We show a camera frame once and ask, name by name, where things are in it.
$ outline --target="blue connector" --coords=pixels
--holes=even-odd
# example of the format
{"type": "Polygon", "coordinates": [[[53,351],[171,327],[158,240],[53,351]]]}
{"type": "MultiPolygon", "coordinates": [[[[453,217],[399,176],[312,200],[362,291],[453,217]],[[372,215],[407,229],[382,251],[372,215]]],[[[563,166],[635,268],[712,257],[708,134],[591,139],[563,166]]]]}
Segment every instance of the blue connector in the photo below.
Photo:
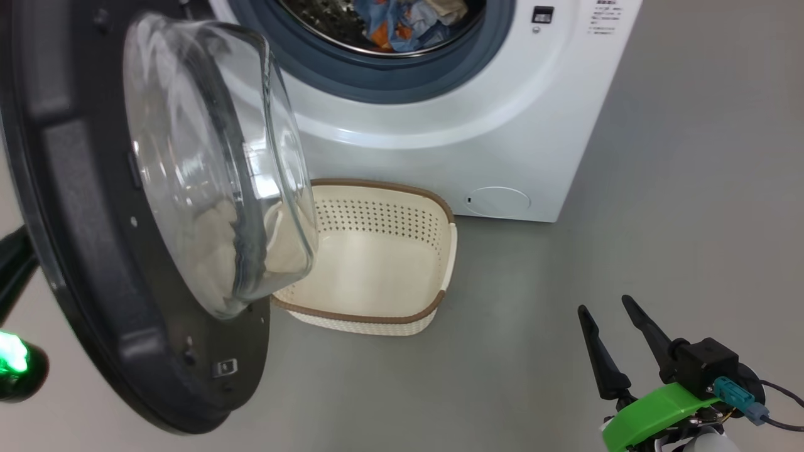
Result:
{"type": "Polygon", "coordinates": [[[763,404],[756,402],[752,393],[725,376],[719,376],[712,388],[715,397],[739,409],[754,425],[765,424],[761,418],[768,416],[770,411],[763,404]]]}

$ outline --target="green led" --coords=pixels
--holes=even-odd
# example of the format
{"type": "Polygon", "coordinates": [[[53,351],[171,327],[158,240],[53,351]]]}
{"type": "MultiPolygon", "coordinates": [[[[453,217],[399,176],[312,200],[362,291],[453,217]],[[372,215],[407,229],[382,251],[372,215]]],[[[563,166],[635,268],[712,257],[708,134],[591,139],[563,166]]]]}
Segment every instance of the green led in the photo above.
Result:
{"type": "Polygon", "coordinates": [[[0,376],[28,370],[28,347],[16,335],[0,331],[0,376]]]}

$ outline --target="printed label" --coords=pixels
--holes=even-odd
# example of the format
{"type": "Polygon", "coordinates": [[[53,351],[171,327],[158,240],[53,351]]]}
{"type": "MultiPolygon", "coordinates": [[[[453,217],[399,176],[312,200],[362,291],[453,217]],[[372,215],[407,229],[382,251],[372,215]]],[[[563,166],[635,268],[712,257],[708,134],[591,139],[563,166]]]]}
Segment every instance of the printed label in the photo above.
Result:
{"type": "Polygon", "coordinates": [[[613,35],[622,18],[620,0],[595,0],[595,9],[589,20],[587,35],[613,35]]]}

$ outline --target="plastic laundry basket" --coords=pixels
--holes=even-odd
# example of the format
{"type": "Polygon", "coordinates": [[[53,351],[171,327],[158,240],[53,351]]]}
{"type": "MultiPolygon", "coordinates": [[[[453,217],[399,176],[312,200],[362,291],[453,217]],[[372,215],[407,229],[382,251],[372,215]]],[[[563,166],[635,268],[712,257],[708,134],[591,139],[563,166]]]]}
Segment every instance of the plastic laundry basket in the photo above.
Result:
{"type": "Polygon", "coordinates": [[[444,297],[457,245],[446,202],[418,188],[313,181],[318,256],[306,278],[273,295],[303,322],[367,335],[414,335],[444,297]]]}

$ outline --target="green plastic bracket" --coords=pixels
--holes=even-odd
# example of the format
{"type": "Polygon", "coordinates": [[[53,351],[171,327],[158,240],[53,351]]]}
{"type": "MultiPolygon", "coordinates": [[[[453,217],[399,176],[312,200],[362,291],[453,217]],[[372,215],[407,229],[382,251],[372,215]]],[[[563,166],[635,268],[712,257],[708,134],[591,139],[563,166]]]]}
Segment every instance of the green plastic bracket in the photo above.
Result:
{"type": "Polygon", "coordinates": [[[662,386],[622,409],[603,430],[603,442],[609,452],[622,452],[718,401],[702,401],[678,383],[662,386]]]}
{"type": "Polygon", "coordinates": [[[0,331],[0,376],[28,370],[28,348],[17,335],[0,331]]]}

